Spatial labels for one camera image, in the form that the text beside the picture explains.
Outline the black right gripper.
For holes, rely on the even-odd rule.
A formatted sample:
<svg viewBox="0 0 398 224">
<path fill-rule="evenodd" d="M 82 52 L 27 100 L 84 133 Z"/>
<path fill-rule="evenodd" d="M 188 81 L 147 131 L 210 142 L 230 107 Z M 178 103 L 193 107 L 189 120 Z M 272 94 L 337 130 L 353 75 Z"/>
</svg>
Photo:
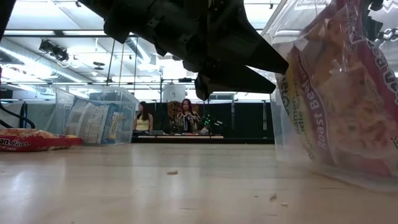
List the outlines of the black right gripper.
<svg viewBox="0 0 398 224">
<path fill-rule="evenodd" d="M 377 43 L 397 41 L 397 0 L 365 1 L 365 36 Z"/>
</svg>

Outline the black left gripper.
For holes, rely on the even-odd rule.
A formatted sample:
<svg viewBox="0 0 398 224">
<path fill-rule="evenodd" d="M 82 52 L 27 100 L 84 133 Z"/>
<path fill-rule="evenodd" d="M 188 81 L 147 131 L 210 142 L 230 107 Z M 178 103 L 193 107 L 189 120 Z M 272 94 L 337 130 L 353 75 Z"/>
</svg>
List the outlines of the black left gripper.
<svg viewBox="0 0 398 224">
<path fill-rule="evenodd" d="M 149 41 L 196 72 L 195 91 L 271 94 L 276 86 L 247 66 L 285 73 L 289 63 L 249 23 L 242 1 L 149 1 Z"/>
</svg>

